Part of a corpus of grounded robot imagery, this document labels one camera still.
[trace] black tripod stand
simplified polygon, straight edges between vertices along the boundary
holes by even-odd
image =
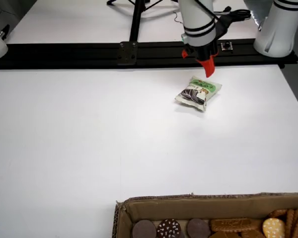
[[[107,2],[107,5],[113,5],[113,2],[115,2],[116,0],[109,0]],[[153,6],[157,5],[158,3],[162,2],[163,0],[158,0],[157,2],[155,2],[154,4],[146,7],[146,3],[149,3],[150,0],[136,0],[135,2],[128,0],[129,2],[131,2],[134,6],[134,15],[133,15],[133,23],[131,26],[131,31],[130,31],[130,38],[129,41],[130,42],[135,42],[138,40],[138,34],[139,34],[139,27],[140,27],[140,19],[141,19],[141,14],[144,11],[147,11],[148,9],[152,8]]]

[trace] metal bracket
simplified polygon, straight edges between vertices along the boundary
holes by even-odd
[[[118,65],[135,65],[137,62],[138,42],[121,42],[119,44]]]
[[[233,44],[231,41],[225,41],[224,43],[221,43],[221,49],[222,51],[233,51]]]

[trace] sprinkled chocolate cookie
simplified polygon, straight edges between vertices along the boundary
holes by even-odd
[[[162,221],[157,228],[158,238],[179,238],[181,236],[181,227],[174,219]]]

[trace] tripod leg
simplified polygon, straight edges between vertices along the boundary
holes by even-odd
[[[109,0],[109,1],[107,1],[107,5],[110,5],[110,6],[112,6],[113,5],[113,2],[115,2],[116,0]]]

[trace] electrical wire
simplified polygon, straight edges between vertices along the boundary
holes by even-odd
[[[177,18],[178,18],[178,14],[177,14],[177,12],[176,12],[176,11],[174,11],[173,13],[175,14],[174,21],[175,21],[175,22],[177,22],[177,23],[181,23],[181,24],[183,24],[183,22],[182,22],[182,21],[178,21],[178,20],[177,20]]]
[[[246,9],[240,9],[236,11],[215,11],[214,14],[217,16],[229,15],[233,17],[234,20],[237,20],[237,21],[247,20],[247,19],[250,19],[252,16],[250,10],[246,10]]]
[[[15,15],[14,13],[12,13],[12,12],[3,10],[1,7],[0,7],[0,11],[1,11],[1,12],[5,12],[5,13],[8,13],[8,14],[11,14],[11,15],[16,16],[16,15]]]
[[[232,18],[233,21],[244,21],[246,19],[250,19],[251,17],[251,12],[250,10],[245,10],[245,9],[240,9],[240,10],[236,10],[236,11],[224,11],[224,12],[216,12],[213,13],[211,10],[209,10],[203,3],[201,3],[199,0],[194,0],[204,11],[207,12],[207,14],[209,14],[210,16],[214,17],[223,27],[224,29],[227,31],[228,30],[228,26],[221,21],[221,19],[217,16],[217,15],[226,15],[226,16],[230,16]]]

